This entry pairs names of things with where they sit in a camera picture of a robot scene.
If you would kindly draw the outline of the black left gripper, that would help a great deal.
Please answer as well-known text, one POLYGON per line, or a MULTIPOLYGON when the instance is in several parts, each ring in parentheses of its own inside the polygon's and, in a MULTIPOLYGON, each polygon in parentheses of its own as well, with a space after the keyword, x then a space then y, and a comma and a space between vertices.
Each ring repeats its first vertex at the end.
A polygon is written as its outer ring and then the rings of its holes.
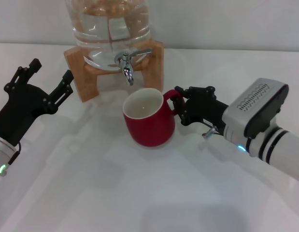
POLYGON ((67 70, 58 86, 47 94, 39 87, 27 84, 42 67, 34 58, 29 67, 18 67, 13 78, 4 87, 9 99, 0 111, 0 138, 16 146, 33 122, 41 115, 53 115, 59 106, 73 93, 71 82, 74 77, 67 70))

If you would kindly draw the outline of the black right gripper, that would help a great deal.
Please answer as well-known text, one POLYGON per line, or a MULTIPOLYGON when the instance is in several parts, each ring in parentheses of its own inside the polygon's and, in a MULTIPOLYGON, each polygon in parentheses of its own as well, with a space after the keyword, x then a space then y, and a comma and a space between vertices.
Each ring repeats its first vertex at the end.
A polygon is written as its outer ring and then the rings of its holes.
POLYGON ((223 135, 226 124, 222 120, 222 115, 228 105, 216 99, 213 86, 188 89, 176 86, 174 89, 187 99, 185 102, 180 96, 172 97, 174 106, 172 113, 179 116, 183 126, 199 122, 208 127, 210 125, 215 127, 216 132, 223 135))

